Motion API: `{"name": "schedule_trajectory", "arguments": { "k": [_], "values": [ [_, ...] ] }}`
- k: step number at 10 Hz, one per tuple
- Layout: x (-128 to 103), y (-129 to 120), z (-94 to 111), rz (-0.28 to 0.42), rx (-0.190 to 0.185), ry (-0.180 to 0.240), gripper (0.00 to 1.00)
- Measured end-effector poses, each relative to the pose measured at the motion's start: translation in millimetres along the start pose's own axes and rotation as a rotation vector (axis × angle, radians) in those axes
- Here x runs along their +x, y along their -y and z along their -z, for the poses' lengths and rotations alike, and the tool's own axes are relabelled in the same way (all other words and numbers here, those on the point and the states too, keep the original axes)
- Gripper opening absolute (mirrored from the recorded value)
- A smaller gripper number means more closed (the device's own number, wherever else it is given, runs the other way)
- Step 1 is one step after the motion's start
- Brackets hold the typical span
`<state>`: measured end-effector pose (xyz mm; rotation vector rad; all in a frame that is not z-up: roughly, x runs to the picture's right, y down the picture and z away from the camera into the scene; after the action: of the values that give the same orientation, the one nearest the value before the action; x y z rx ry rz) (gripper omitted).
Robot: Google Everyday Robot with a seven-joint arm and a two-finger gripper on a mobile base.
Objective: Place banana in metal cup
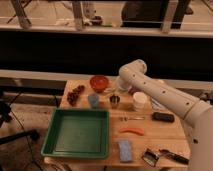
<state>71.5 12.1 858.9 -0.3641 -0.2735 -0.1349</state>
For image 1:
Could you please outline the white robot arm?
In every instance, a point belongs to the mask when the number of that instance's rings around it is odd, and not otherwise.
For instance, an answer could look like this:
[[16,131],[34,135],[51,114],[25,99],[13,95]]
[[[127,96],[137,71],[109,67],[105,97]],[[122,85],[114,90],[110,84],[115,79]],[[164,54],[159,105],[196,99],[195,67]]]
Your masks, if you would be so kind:
[[134,86],[154,98],[193,128],[188,171],[213,171],[213,105],[145,75],[141,59],[119,69],[118,85]]

